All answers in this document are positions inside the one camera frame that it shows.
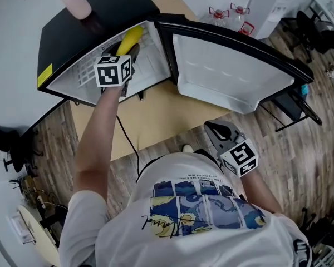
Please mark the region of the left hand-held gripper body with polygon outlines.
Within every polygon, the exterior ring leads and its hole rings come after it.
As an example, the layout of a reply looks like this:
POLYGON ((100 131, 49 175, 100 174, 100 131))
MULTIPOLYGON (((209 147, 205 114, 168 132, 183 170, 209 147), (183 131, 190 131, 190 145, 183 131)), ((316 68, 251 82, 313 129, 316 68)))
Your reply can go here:
POLYGON ((94 63, 97 87, 122 87, 121 97, 127 95, 126 83, 131 79, 133 70, 130 55, 101 56, 94 63))

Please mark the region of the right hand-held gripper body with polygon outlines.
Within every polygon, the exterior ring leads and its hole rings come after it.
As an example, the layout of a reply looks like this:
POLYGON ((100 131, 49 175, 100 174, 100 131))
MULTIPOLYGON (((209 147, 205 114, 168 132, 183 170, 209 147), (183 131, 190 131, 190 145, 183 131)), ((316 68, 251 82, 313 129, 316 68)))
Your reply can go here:
POLYGON ((258 154, 252 141, 239 131, 212 131, 213 145, 221 164, 237 175, 245 176, 258 166, 258 154))

